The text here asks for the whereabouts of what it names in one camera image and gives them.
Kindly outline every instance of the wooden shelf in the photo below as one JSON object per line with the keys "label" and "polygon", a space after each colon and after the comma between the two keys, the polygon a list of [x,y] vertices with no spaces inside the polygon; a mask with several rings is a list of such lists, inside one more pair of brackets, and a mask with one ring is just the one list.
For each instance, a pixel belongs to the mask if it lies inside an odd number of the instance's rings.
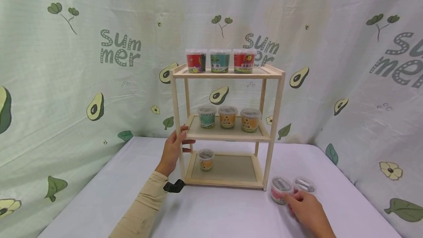
{"label": "wooden shelf", "polygon": [[199,163],[198,152],[192,152],[186,184],[263,188],[260,163],[254,154],[215,152],[213,168],[207,172],[201,171]]}
{"label": "wooden shelf", "polygon": [[205,73],[189,73],[186,64],[179,65],[174,69],[175,78],[217,78],[217,79],[278,79],[284,71],[271,65],[255,66],[252,74],[235,74],[234,68],[229,68],[229,73],[212,73],[210,67],[206,67]]}
{"label": "wooden shelf", "polygon": [[232,129],[223,129],[220,127],[220,118],[215,116],[214,127],[204,129],[200,126],[198,115],[190,115],[187,120],[187,139],[211,140],[211,141],[255,141],[270,142],[269,133],[264,127],[262,120],[259,120],[258,129],[255,133],[244,132],[241,127],[241,117],[237,116],[235,126]]}

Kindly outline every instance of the red seed cup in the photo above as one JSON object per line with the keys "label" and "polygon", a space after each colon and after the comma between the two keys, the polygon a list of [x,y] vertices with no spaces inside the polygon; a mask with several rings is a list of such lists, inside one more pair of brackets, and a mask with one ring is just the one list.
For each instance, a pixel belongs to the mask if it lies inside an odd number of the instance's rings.
{"label": "red seed cup", "polygon": [[253,73],[255,49],[234,49],[234,73]]}
{"label": "red seed cup", "polygon": [[204,73],[206,71],[205,49],[186,49],[187,65],[189,73]]}

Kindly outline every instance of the shelf leg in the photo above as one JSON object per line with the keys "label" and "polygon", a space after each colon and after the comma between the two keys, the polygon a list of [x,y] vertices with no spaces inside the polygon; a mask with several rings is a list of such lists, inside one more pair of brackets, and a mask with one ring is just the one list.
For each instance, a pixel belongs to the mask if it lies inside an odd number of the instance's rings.
{"label": "shelf leg", "polygon": [[[264,96],[265,96],[265,85],[266,85],[267,79],[263,79],[263,82],[261,84],[261,95],[260,95],[260,112],[263,114],[263,108],[264,108]],[[254,155],[257,156],[259,154],[259,142],[256,142],[256,148],[254,150]]]}
{"label": "shelf leg", "polygon": [[[172,88],[173,119],[176,126],[176,134],[181,134],[181,121],[179,120],[178,93],[176,91],[176,79],[173,77],[173,70],[170,71],[170,87]],[[179,146],[179,166],[181,169],[181,179],[185,180],[186,170],[182,144]]]}
{"label": "shelf leg", "polygon": [[[187,119],[191,115],[191,105],[189,104],[189,87],[188,87],[188,79],[184,78],[184,84],[185,84],[185,101],[187,104]],[[194,151],[194,145],[189,144],[189,148],[191,151]]]}
{"label": "shelf leg", "polygon": [[273,108],[272,128],[270,129],[270,138],[272,140],[267,148],[267,157],[265,160],[264,177],[263,177],[263,190],[266,191],[267,183],[269,181],[270,163],[272,162],[273,146],[275,145],[276,130],[278,129],[279,112],[281,111],[282,92],[285,82],[285,72],[278,80],[278,88],[276,89],[275,107]]}

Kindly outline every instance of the human hand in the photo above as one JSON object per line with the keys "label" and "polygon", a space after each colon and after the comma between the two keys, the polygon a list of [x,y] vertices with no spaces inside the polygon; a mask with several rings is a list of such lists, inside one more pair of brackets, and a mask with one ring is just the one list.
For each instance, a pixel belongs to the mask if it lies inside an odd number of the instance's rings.
{"label": "human hand", "polygon": [[[156,168],[157,172],[168,177],[176,168],[176,162],[179,158],[180,145],[195,143],[195,140],[185,140],[187,137],[186,130],[188,128],[189,127],[185,125],[181,126],[181,135],[177,136],[176,130],[174,130],[169,138],[167,138],[164,143],[162,159]],[[191,152],[191,149],[183,148],[183,152]]]}
{"label": "human hand", "polygon": [[314,195],[299,191],[292,196],[284,194],[282,198],[288,203],[291,214],[311,230],[316,238],[336,238],[322,204]]}

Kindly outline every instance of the cup lid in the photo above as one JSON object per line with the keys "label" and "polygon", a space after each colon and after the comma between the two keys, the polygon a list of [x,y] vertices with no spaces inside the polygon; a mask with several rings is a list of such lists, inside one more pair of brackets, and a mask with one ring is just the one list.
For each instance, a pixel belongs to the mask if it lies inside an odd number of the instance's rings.
{"label": "cup lid", "polygon": [[211,54],[231,54],[231,49],[210,49]]}
{"label": "cup lid", "polygon": [[256,49],[234,49],[234,54],[257,54]]}
{"label": "cup lid", "polygon": [[219,107],[219,114],[237,114],[238,109],[230,105],[222,105]]}
{"label": "cup lid", "polygon": [[297,186],[299,190],[302,190],[308,193],[313,193],[316,191],[315,184],[310,179],[305,177],[296,177],[293,180],[293,184]]}
{"label": "cup lid", "polygon": [[198,152],[198,156],[203,160],[208,160],[214,157],[214,152],[211,149],[203,149]]}
{"label": "cup lid", "polygon": [[207,49],[185,49],[186,54],[206,54]]}
{"label": "cup lid", "polygon": [[261,112],[256,108],[243,108],[241,110],[241,116],[248,118],[261,118]]}
{"label": "cup lid", "polygon": [[283,177],[273,177],[272,185],[279,191],[288,192],[292,190],[289,180]]}
{"label": "cup lid", "polygon": [[203,105],[197,111],[201,114],[216,114],[216,107],[213,105]]}

